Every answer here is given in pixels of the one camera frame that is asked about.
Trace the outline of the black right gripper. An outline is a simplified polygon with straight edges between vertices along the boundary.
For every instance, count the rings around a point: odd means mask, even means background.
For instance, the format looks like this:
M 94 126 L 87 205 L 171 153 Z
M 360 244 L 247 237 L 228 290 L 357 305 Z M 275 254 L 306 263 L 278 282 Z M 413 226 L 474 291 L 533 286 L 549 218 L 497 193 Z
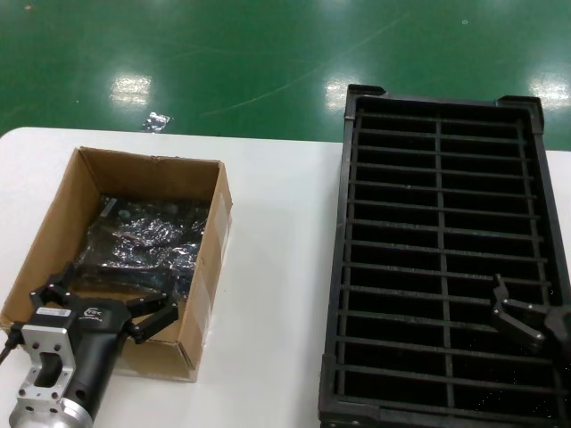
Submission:
M 517 345 L 538 353 L 545 343 L 544 320 L 547 329 L 561 345 L 570 345 L 570 306 L 551 307 L 547 315 L 545 305 L 514 300 L 500 274 L 494 276 L 491 324 Z

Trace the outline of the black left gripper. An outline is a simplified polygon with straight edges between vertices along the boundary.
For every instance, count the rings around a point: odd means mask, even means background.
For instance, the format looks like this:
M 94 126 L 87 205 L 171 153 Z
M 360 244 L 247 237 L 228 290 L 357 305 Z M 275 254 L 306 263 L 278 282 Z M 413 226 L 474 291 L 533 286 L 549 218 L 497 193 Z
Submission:
M 128 334 L 136 344 L 151 339 L 178 320 L 178 301 L 173 295 L 172 279 L 168 279 L 158 292 L 128 300 L 127 307 L 122 300 L 76 300 L 71 290 L 75 274 L 75 266 L 69 262 L 30 292 L 29 297 L 36 309 L 48 303 L 68 308 L 73 303 L 79 341 L 74 349 L 75 370 L 65 397 L 88 413 L 96 413 Z

